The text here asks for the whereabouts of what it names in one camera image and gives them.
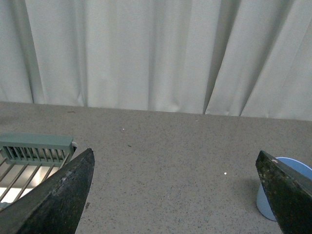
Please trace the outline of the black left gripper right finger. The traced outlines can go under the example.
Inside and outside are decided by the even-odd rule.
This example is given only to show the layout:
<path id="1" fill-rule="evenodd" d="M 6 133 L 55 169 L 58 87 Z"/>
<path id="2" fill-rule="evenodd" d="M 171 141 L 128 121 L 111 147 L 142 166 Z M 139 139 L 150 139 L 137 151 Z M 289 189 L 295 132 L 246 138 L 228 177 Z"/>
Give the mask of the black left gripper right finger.
<path id="1" fill-rule="evenodd" d="M 265 151 L 255 166 L 271 211 L 284 234 L 312 232 L 312 180 Z"/>

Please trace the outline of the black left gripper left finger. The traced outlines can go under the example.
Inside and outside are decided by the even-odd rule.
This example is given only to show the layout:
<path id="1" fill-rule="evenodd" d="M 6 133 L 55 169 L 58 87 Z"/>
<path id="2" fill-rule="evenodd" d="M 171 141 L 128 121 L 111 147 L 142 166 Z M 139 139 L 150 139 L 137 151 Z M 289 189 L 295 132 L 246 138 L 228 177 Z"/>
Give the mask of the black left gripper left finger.
<path id="1" fill-rule="evenodd" d="M 95 166 L 88 148 L 0 213 L 2 234 L 76 232 Z"/>

